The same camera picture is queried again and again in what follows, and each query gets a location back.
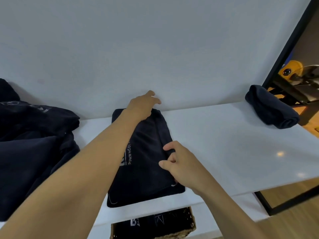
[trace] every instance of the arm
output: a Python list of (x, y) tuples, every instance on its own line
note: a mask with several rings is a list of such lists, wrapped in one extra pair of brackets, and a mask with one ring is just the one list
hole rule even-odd
[(136, 125), (160, 100), (132, 99), (108, 128), (44, 181), (0, 230), (0, 239), (87, 238)]
[(164, 146), (164, 150), (172, 148), (176, 152), (168, 160), (160, 161), (159, 165), (203, 198), (225, 239), (267, 239), (193, 153), (177, 141)]

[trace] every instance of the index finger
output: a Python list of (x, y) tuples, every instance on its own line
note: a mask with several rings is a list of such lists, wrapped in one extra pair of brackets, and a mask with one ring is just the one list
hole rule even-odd
[(182, 147), (182, 145), (178, 142), (178, 141), (172, 141), (172, 142), (169, 142), (168, 144), (165, 144), (163, 149), (165, 151), (168, 151), (170, 149), (179, 149), (180, 147)]
[(146, 95), (146, 96), (154, 96), (154, 95), (155, 95), (155, 92), (152, 91), (152, 90), (149, 90), (145, 95)]

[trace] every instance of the wall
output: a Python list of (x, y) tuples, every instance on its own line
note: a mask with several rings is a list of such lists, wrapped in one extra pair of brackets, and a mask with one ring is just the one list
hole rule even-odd
[(0, 77), (23, 100), (111, 116), (242, 100), (310, 0), (1, 0)]
[(292, 58), (303, 66), (319, 65), (319, 9), (298, 40)]

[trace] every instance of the black metal frame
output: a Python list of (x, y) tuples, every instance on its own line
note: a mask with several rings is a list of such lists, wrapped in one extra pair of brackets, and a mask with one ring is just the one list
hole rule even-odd
[(311, 0), (309, 2), (308, 7), (305, 9), (305, 12), (303, 13), (298, 24), (296, 25), (296, 28), (293, 30), (293, 33), (289, 37), (286, 45), (282, 49), (282, 52), (280, 53), (278, 59), (276, 60), (274, 66), (270, 70), (266, 80), (263, 83), (263, 87), (265, 87), (266, 89), (269, 88), (273, 80), (273, 77), (279, 72), (282, 65), (284, 64), (284, 62), (290, 55), (291, 51), (296, 46), (298, 40), (300, 39), (301, 35), (305, 31), (305, 28), (307, 27), (308, 23), (312, 19), (318, 7), (319, 7), (319, 0)]
[[(266, 80), (264, 81), (263, 87), (265, 87), (266, 89), (269, 88), (270, 84), (272, 83), (272, 80), (278, 74), (279, 70), (281, 69), (282, 65), (288, 58), (289, 54), (291, 53), (295, 45), (297, 44), (299, 38), (305, 31), (305, 28), (307, 27), (308, 23), (310, 22), (318, 7), (319, 0), (310, 1), (296, 28), (294, 29), (285, 47), (283, 48), (278, 59), (276, 60), (273, 68), (271, 69)], [(272, 216), (319, 195), (319, 185), (274, 208), (269, 205), (269, 203), (260, 191), (255, 192), (255, 195), (260, 200), (261, 204), (263, 205), (269, 216)]]
[(276, 215), (282, 211), (285, 211), (287, 209), (290, 209), (302, 202), (305, 202), (313, 197), (316, 197), (317, 195), (319, 195), (319, 185), (317, 185), (316, 187), (301, 193), (300, 195), (297, 195), (294, 198), (291, 198), (290, 200), (275, 206), (275, 207), (271, 207), (269, 205), (269, 203), (267, 202), (267, 200), (265, 199), (265, 197), (263, 196), (263, 194), (260, 191), (255, 192), (256, 197), (259, 199), (260, 203), (263, 205), (263, 207), (265, 208), (266, 212), (268, 213), (269, 216), (272, 215)]

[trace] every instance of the rolled towel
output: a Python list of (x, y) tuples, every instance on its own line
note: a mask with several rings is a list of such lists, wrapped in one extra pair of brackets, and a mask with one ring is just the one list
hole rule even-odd
[(289, 105), (280, 101), (260, 85), (252, 85), (245, 96), (257, 116), (267, 125), (275, 125), (279, 129), (296, 125), (300, 117)]

